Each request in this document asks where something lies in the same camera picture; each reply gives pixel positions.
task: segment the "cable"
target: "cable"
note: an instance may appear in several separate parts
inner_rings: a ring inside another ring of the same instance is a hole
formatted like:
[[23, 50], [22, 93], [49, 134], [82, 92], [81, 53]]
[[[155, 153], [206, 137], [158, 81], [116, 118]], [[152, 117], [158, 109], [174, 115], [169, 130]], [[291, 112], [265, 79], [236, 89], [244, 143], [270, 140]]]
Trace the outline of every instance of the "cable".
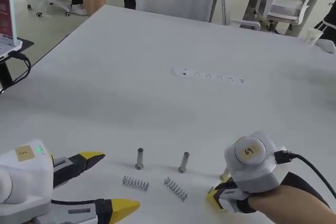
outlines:
[[51, 200], [52, 204], [55, 205], [66, 205], [66, 206], [74, 206], [74, 205], [86, 205], [86, 204], [93, 204], [95, 200], [84, 200], [84, 201], [60, 201], [60, 200]]
[[27, 76], [30, 74], [30, 71], [32, 70], [32, 63], [31, 63], [31, 61], [23, 53], [18, 52], [18, 51], [11, 51], [11, 52], [8, 53], [8, 56], [12, 57], [14, 59], [22, 60], [25, 63], [25, 65], [27, 66], [27, 71], [26, 71], [26, 73], [22, 77], [18, 77], [17, 79], [15, 79], [9, 87], [4, 88], [1, 91], [1, 93], [4, 92], [6, 89], [8, 89], [8, 88], [10, 88], [10, 87], [18, 84], [22, 80], [26, 79]]
[[323, 181], [323, 183], [327, 186], [327, 188], [331, 192], [332, 196], [334, 196], [334, 198], [336, 199], [336, 192], [334, 191], [332, 186], [325, 179], [325, 177], [319, 172], [319, 170], [317, 170], [317, 168], [311, 162], [309, 162], [305, 157], [303, 157], [299, 154], [296, 154], [296, 153], [293, 153], [293, 152], [290, 152], [290, 151], [284, 151], [284, 150], [274, 152], [274, 157], [275, 157], [275, 160], [276, 160], [277, 164], [289, 163], [294, 158], [297, 158], [297, 159], [303, 161], [306, 165], [308, 165], [317, 174], [317, 176], [319, 176], [319, 178]]
[[327, 186], [327, 188], [329, 189], [329, 191], [331, 192], [331, 194], [336, 199], [336, 192], [335, 192], [335, 190], [332, 188], [332, 186], [325, 179], [325, 177], [319, 172], [319, 170], [317, 170], [317, 168], [311, 162], [309, 162], [305, 157], [303, 157], [303, 156], [301, 156], [299, 154], [296, 154], [296, 153], [290, 154], [290, 157], [292, 157], [292, 158], [298, 158], [299, 160], [303, 161], [306, 165], [308, 165], [317, 174], [317, 176], [319, 176], [319, 178], [323, 181], [323, 183]]

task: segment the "yellow sticker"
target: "yellow sticker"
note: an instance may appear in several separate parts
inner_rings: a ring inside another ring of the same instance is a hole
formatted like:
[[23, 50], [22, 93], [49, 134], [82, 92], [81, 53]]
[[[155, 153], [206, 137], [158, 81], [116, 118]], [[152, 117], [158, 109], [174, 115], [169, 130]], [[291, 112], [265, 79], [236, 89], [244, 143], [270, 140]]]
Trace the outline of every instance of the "yellow sticker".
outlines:
[[35, 158], [35, 154], [30, 145], [21, 146], [15, 149], [19, 162]]
[[244, 160], [250, 160], [251, 158], [257, 156], [260, 152], [260, 149], [258, 147], [258, 145], [256, 144], [251, 144], [250, 146], [248, 146], [245, 149], [242, 149], [242, 151], [240, 152], [240, 156], [244, 159]]

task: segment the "black stand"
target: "black stand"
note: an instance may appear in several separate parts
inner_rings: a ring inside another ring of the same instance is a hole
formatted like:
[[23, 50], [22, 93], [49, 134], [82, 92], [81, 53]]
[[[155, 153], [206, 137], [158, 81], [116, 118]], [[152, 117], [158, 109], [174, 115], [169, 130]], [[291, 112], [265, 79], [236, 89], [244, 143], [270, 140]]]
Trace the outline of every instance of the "black stand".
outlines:
[[[19, 52], [24, 51], [25, 49], [31, 47], [34, 43], [32, 41], [18, 38], [22, 41], [22, 47], [19, 50]], [[2, 89], [5, 90], [9, 88], [13, 84], [13, 78], [11, 76], [11, 73], [9, 72], [8, 66], [6, 61], [10, 59], [11, 57], [7, 57], [0, 61], [0, 85], [2, 86]]]

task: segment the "metal pin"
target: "metal pin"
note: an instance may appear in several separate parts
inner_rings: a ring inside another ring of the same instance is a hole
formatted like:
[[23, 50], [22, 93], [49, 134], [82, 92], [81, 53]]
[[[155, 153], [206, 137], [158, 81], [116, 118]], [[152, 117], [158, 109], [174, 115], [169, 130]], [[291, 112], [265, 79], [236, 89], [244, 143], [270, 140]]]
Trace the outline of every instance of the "metal pin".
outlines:
[[228, 168], [226, 167], [224, 172], [222, 174], [220, 174], [219, 178], [222, 182], [226, 182], [226, 180], [229, 178], [230, 176], [230, 172], [228, 170]]
[[142, 168], [143, 168], [142, 160], [143, 160], [143, 148], [139, 148], [138, 149], [138, 157], [136, 159], [135, 169], [142, 170]]
[[183, 158], [182, 158], [181, 165], [180, 165], [180, 167], [178, 168], [179, 173], [185, 173], [185, 171], [186, 171], [186, 166], [187, 166], [188, 159], [189, 159], [189, 156], [190, 156], [189, 152], [185, 152], [185, 153], [184, 153]]

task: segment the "laptop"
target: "laptop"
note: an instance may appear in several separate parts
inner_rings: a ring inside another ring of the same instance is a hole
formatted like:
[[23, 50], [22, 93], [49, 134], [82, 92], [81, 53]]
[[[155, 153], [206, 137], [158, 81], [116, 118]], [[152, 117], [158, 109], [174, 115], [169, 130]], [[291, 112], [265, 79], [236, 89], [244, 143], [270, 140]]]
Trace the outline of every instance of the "laptop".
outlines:
[[0, 0], [0, 62], [10, 51], [18, 51], [21, 47], [22, 41], [16, 37], [14, 2]]

